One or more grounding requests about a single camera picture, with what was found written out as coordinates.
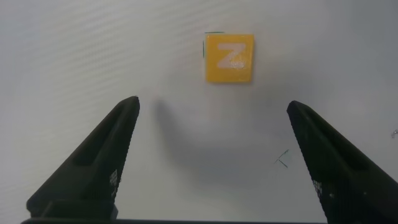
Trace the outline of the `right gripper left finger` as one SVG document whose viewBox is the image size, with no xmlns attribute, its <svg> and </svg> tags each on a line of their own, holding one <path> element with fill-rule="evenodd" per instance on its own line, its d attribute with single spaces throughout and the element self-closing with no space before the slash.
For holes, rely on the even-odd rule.
<svg viewBox="0 0 398 224">
<path fill-rule="evenodd" d="M 110 221 L 132 133 L 136 96 L 120 101 L 28 199 L 30 220 Z"/>
</svg>

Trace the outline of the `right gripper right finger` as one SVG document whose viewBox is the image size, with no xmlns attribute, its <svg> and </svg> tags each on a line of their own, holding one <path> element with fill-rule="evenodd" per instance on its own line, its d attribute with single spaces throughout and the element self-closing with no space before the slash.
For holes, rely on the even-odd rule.
<svg viewBox="0 0 398 224">
<path fill-rule="evenodd" d="M 397 182 L 311 107 L 287 114 L 327 222 L 397 224 Z"/>
</svg>

